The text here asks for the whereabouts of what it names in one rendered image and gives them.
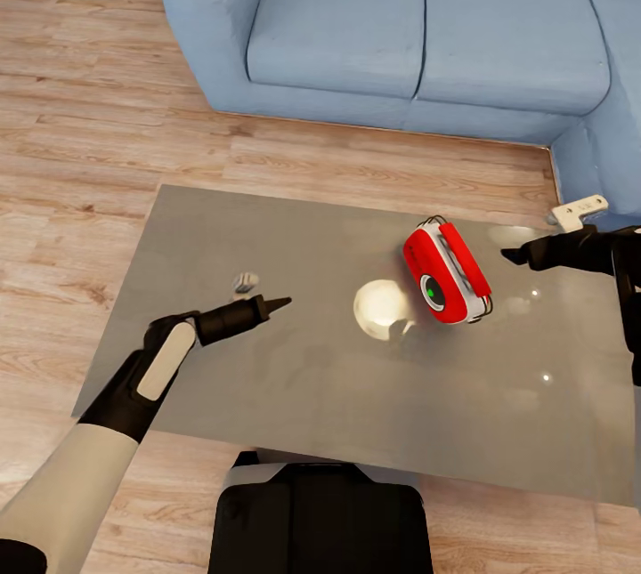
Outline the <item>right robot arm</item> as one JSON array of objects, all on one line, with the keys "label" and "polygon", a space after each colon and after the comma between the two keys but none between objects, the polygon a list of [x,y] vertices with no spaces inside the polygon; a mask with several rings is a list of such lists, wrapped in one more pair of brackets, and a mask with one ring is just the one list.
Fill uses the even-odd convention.
[{"label": "right robot arm", "polygon": [[621,328],[633,354],[635,396],[635,471],[633,495],[641,515],[641,226],[603,233],[595,224],[582,224],[581,217],[598,214],[608,202],[598,194],[578,199],[547,214],[548,225],[559,225],[549,236],[521,247],[501,249],[517,265],[528,263],[535,271],[565,266],[613,275],[621,316]]}]

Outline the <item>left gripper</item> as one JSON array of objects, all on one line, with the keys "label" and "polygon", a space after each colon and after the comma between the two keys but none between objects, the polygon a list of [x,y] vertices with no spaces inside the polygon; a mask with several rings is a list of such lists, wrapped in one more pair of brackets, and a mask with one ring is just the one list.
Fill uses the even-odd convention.
[{"label": "left gripper", "polygon": [[224,319],[226,337],[257,327],[257,324],[270,319],[269,313],[289,303],[292,303],[292,297],[265,301],[263,295],[257,295],[219,307],[218,311],[221,311],[221,318]]}]

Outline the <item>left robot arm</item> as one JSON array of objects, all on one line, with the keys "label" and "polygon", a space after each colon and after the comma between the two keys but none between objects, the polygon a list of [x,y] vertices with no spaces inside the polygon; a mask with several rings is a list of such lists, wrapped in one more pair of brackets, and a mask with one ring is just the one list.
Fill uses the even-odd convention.
[{"label": "left robot arm", "polygon": [[258,280],[251,272],[233,280],[229,305],[150,323],[143,349],[131,353],[66,439],[0,510],[0,574],[80,574],[197,335],[207,346],[257,327],[292,303],[292,297],[252,297],[248,292]]}]

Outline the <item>radio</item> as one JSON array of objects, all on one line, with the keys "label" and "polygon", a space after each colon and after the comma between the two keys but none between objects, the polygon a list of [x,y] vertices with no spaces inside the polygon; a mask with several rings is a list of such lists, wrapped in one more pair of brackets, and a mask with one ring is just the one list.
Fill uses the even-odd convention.
[{"label": "radio", "polygon": [[452,223],[421,222],[403,254],[435,318],[473,324],[490,313],[490,286]]}]

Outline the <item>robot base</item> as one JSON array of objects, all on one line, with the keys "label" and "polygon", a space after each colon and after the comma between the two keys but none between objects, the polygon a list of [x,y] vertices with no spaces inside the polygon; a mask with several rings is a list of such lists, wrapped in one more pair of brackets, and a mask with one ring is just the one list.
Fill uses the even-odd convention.
[{"label": "robot base", "polygon": [[224,475],[207,574],[433,574],[414,472],[256,460]]}]

